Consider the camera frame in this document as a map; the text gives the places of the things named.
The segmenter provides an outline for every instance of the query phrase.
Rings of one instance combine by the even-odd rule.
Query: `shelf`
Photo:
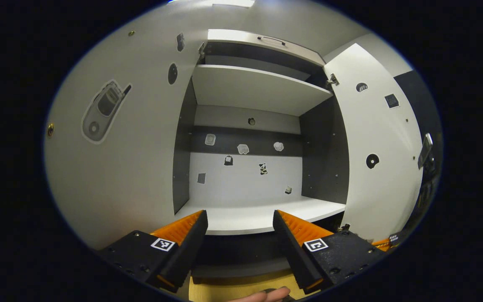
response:
[[[288,76],[244,67],[197,65],[193,84],[199,105],[258,109],[300,116],[333,96]]]
[[[232,202],[243,205],[243,201]],[[262,200],[252,206],[205,206],[191,199],[175,215],[175,219],[205,209],[208,214],[207,235],[242,235],[273,231],[273,212],[282,210],[309,222],[344,211],[345,205],[319,199],[291,196]]]

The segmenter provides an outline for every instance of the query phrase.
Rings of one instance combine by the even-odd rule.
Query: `door hinge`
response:
[[[335,74],[330,75],[330,79],[325,82],[325,88],[330,90],[331,84],[335,84],[335,86],[338,86],[340,84]]]
[[[204,58],[205,58],[205,43],[203,42],[199,47],[199,60],[202,60]]]

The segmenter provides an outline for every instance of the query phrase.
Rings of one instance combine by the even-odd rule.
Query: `open cabinet door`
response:
[[[404,227],[420,190],[422,139],[415,114],[391,74],[358,44],[324,71],[334,81],[348,140],[343,224],[364,239],[388,238]]]
[[[94,46],[57,92],[46,120],[54,124],[44,140],[46,176],[61,214],[89,247],[174,221],[173,148],[210,13],[209,2],[191,0],[141,15]],[[97,105],[104,92],[120,102]],[[89,109],[110,124],[87,120]]]

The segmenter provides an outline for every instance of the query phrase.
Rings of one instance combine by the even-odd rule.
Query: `upper shelf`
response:
[[[197,65],[193,85],[199,105],[259,109],[300,116],[333,96],[328,90],[267,71]]]
[[[230,42],[260,46],[273,49],[282,53],[290,54],[310,61],[318,66],[324,66],[325,61],[317,52],[305,48],[303,46],[288,42],[286,40],[276,39],[270,36],[249,33],[244,31],[236,31],[232,29],[209,29],[208,42]]]

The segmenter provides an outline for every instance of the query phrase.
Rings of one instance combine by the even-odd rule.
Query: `cabinet handle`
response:
[[[276,38],[270,38],[268,36],[258,36],[257,39],[258,40],[262,40],[262,38],[267,38],[267,39],[271,39],[271,40],[276,40],[276,41],[279,41],[280,43],[282,43],[282,46],[286,46],[286,43],[284,43],[283,41],[279,40],[279,39],[276,39]]]

